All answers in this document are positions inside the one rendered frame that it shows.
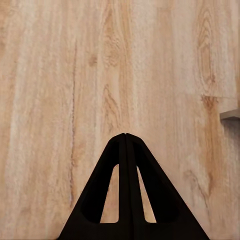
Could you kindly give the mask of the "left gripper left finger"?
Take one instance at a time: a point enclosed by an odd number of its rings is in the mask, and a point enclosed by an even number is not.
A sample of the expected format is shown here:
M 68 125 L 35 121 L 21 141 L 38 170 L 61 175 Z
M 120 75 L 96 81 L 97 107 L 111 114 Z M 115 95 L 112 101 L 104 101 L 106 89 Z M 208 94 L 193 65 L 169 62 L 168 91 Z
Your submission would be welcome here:
M 125 133 L 112 137 L 57 240 L 133 240 Z M 119 164 L 118 222 L 100 223 L 114 166 Z

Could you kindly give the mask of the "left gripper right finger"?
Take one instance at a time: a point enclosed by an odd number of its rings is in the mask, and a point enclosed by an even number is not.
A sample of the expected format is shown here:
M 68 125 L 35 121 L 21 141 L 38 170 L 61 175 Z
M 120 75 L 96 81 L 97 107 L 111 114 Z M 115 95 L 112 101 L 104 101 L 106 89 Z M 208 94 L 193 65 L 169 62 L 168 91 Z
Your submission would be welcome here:
M 133 240 L 210 240 L 144 141 L 125 135 Z M 137 167 L 156 223 L 145 220 Z

